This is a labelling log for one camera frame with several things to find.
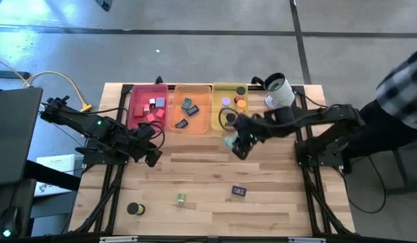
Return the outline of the black aluminium table frame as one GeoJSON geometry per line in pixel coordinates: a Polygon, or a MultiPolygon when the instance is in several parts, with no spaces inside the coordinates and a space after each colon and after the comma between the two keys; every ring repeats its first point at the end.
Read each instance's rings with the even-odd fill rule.
{"type": "Polygon", "coordinates": [[[302,170],[294,155],[295,136],[254,147],[246,160],[224,145],[225,133],[211,126],[204,134],[174,132],[157,138],[163,155],[154,167],[129,162],[121,186],[107,203],[98,227],[137,236],[310,236],[302,170]],[[246,189],[245,196],[231,193],[246,189]],[[177,195],[186,195],[184,206],[177,195]],[[145,206],[130,215],[132,203],[145,206]]]}

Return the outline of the translucent pink plastic bin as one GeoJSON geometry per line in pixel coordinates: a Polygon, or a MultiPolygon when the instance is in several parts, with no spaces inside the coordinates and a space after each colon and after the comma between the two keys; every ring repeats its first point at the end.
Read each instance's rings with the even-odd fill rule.
{"type": "Polygon", "coordinates": [[[154,124],[162,129],[165,128],[167,123],[167,108],[168,108],[168,87],[166,84],[151,84],[151,85],[134,85],[131,89],[130,99],[130,114],[128,118],[128,128],[137,128],[141,123],[154,124]],[[155,99],[157,97],[165,97],[165,117],[159,119],[156,116],[159,108],[151,107],[150,112],[145,113],[143,117],[134,117],[134,107],[136,105],[149,104],[149,99],[155,99]],[[156,121],[149,122],[146,118],[148,114],[153,114],[156,121]]]}

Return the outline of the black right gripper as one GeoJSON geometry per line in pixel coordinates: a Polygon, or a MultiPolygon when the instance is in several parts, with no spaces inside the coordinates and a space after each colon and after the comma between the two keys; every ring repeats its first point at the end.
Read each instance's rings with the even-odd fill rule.
{"type": "Polygon", "coordinates": [[[239,138],[244,141],[244,148],[241,147],[240,143],[234,142],[231,151],[241,160],[248,157],[257,142],[264,143],[269,138],[268,130],[260,125],[258,120],[243,113],[238,115],[233,127],[239,138]]]}

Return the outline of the dark grey monitor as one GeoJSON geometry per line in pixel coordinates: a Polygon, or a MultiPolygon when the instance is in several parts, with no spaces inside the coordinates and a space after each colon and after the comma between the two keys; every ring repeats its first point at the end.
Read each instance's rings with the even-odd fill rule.
{"type": "Polygon", "coordinates": [[[41,88],[0,91],[0,186],[23,177],[42,95],[41,88]]]}

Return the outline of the white booklet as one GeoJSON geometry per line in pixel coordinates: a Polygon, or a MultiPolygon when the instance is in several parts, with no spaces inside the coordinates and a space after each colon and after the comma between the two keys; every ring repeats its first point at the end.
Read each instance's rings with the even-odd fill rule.
{"type": "MultiPolygon", "coordinates": [[[[36,159],[36,162],[51,169],[64,172],[73,176],[75,169],[75,160],[75,154],[70,154],[51,157],[38,157],[36,159]]],[[[34,191],[34,197],[50,196],[55,194],[63,194],[67,192],[71,192],[71,190],[60,188],[58,186],[53,186],[51,184],[46,184],[44,182],[37,182],[34,191]]]]}

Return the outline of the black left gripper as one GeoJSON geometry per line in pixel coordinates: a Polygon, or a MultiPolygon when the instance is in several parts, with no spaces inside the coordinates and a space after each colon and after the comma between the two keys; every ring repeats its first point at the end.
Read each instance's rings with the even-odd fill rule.
{"type": "Polygon", "coordinates": [[[127,129],[128,144],[125,154],[133,159],[145,157],[145,163],[154,167],[163,154],[162,151],[150,141],[155,135],[155,130],[147,124],[139,125],[137,128],[127,129]]]}

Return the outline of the black-capped hourglass red sand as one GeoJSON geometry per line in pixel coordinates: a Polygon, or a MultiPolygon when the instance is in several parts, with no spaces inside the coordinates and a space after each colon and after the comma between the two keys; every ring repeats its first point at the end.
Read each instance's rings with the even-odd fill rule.
{"type": "Polygon", "coordinates": [[[236,95],[234,97],[235,103],[238,103],[239,101],[242,101],[245,99],[246,88],[244,86],[237,87],[235,91],[236,91],[236,95]]]}

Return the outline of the black floor bar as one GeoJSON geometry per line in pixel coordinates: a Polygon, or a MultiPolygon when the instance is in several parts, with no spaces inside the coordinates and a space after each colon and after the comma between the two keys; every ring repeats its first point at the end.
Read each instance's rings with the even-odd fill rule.
{"type": "Polygon", "coordinates": [[[29,79],[30,74],[28,72],[0,71],[0,78],[19,79],[20,77],[26,80],[29,79]]]}

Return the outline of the black-capped hourglass yellow sand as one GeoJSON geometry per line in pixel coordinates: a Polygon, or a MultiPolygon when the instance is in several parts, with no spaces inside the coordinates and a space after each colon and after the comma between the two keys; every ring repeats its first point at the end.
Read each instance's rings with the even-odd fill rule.
{"type": "Polygon", "coordinates": [[[130,215],[143,215],[145,213],[145,206],[136,202],[131,202],[127,206],[127,212],[130,215]]]}

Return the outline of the grey tilted panel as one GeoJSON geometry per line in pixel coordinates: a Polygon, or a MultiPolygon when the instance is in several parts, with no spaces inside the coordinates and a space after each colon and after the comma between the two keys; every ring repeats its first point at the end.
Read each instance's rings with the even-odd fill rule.
{"type": "Polygon", "coordinates": [[[266,104],[270,108],[291,107],[295,101],[295,94],[288,80],[282,73],[274,73],[267,77],[263,82],[266,90],[266,104]]]}

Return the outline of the translucent orange plastic bin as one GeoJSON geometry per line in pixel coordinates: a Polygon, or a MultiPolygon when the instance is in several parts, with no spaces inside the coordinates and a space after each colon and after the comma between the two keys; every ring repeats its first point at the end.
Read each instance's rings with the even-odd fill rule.
{"type": "Polygon", "coordinates": [[[208,130],[211,115],[211,88],[204,85],[176,85],[169,113],[169,126],[174,132],[188,134],[204,134],[208,130]],[[192,104],[197,105],[199,112],[189,116],[181,105],[185,98],[190,98],[192,104]],[[175,128],[175,124],[186,119],[188,126],[184,129],[175,128]]]}

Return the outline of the black computer mouse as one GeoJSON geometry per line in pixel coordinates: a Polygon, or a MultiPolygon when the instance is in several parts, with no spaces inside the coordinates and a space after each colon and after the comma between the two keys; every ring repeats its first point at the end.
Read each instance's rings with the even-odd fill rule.
{"type": "Polygon", "coordinates": [[[21,234],[20,212],[17,207],[8,207],[0,215],[0,232],[4,238],[18,238],[21,234]]]}

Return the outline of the person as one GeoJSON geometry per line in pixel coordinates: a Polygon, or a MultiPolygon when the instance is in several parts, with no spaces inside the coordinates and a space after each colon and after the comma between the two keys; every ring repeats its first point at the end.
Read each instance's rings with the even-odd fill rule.
{"type": "Polygon", "coordinates": [[[376,88],[375,99],[359,111],[364,127],[345,138],[343,172],[350,160],[391,151],[417,140],[417,51],[393,68],[376,88]]]}

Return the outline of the grey metal cart frame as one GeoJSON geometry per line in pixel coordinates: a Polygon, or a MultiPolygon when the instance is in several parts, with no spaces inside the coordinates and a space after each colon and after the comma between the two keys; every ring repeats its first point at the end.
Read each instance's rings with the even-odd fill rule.
{"type": "Polygon", "coordinates": [[[410,177],[401,158],[399,149],[392,151],[403,185],[387,189],[387,196],[400,196],[417,192],[417,179],[410,177]]]}

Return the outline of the teal hourglass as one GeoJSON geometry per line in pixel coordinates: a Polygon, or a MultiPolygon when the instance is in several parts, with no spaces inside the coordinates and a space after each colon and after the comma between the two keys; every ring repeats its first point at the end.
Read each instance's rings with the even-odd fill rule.
{"type": "Polygon", "coordinates": [[[237,133],[234,133],[232,136],[230,136],[230,137],[226,137],[225,138],[225,146],[227,147],[227,148],[233,148],[233,144],[234,144],[234,142],[236,141],[236,139],[237,139],[237,137],[238,137],[238,134],[237,133]]]}

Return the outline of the translucent yellow plastic bin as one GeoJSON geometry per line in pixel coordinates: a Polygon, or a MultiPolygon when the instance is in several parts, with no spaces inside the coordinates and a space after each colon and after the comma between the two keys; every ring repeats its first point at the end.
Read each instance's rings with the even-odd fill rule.
{"type": "Polygon", "coordinates": [[[239,86],[244,86],[246,88],[245,101],[247,102],[246,114],[248,114],[249,102],[248,102],[248,86],[244,83],[214,83],[212,85],[212,111],[211,111],[211,125],[212,129],[216,131],[221,131],[223,128],[221,124],[225,125],[226,119],[225,116],[228,113],[233,113],[237,111],[236,103],[234,97],[236,95],[236,88],[239,86]],[[223,97],[229,97],[231,99],[230,108],[222,109],[221,108],[221,99],[223,97]]]}

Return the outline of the silver metal bracket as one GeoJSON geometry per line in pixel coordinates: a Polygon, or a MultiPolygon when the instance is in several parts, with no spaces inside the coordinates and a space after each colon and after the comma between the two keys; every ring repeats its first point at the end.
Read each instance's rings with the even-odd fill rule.
{"type": "Polygon", "coordinates": [[[327,243],[324,238],[290,237],[288,243],[327,243]]]}
{"type": "Polygon", "coordinates": [[[138,236],[109,236],[101,237],[99,243],[136,243],[138,236]]]}

